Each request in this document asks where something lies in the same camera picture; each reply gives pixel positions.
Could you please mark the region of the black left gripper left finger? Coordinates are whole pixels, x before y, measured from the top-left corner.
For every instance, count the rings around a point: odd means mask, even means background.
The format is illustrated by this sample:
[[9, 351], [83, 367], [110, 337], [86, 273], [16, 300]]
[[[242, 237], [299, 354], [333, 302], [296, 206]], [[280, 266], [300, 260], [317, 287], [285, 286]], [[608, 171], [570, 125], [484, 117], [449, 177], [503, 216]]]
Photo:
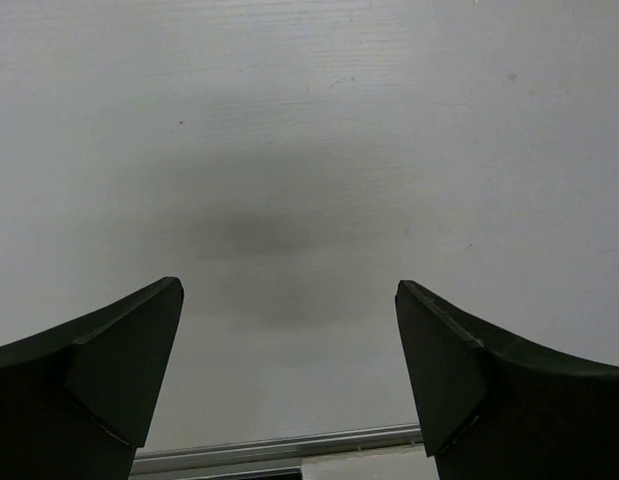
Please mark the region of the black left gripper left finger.
[[164, 277], [0, 346], [0, 479], [126, 479], [147, 440], [184, 303]]

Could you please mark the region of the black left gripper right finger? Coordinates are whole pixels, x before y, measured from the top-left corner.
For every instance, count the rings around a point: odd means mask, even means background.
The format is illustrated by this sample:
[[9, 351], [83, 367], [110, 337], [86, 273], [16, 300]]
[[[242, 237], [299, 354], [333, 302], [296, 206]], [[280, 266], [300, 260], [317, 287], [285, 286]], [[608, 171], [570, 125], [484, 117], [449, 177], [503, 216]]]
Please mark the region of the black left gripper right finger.
[[443, 479], [619, 479], [619, 367], [569, 355], [403, 280], [400, 339]]

